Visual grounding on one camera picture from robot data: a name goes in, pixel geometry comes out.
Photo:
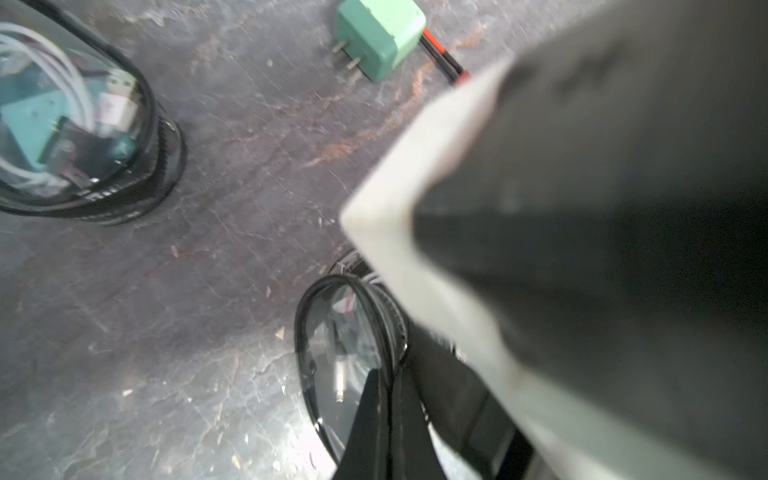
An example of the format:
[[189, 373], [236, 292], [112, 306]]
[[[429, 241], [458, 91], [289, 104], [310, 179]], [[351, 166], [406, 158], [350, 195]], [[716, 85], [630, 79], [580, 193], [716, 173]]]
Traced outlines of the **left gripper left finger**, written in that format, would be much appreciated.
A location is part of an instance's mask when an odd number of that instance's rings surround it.
[[371, 370], [346, 449], [333, 480], [389, 479], [389, 389], [379, 369]]

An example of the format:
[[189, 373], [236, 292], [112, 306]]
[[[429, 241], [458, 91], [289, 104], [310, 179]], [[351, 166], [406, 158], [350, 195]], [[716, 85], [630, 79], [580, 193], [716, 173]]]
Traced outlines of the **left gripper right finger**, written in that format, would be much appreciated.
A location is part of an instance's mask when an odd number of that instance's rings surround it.
[[391, 478], [445, 480], [410, 370], [401, 367], [391, 393]]

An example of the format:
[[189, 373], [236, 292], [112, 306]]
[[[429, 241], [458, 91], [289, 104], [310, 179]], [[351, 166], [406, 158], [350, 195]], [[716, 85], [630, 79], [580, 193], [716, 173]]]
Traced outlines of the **green charger cube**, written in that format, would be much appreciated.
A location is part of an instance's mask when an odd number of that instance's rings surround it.
[[420, 43], [426, 16], [413, 0], [344, 0], [333, 22], [333, 53], [372, 82], [389, 76]]

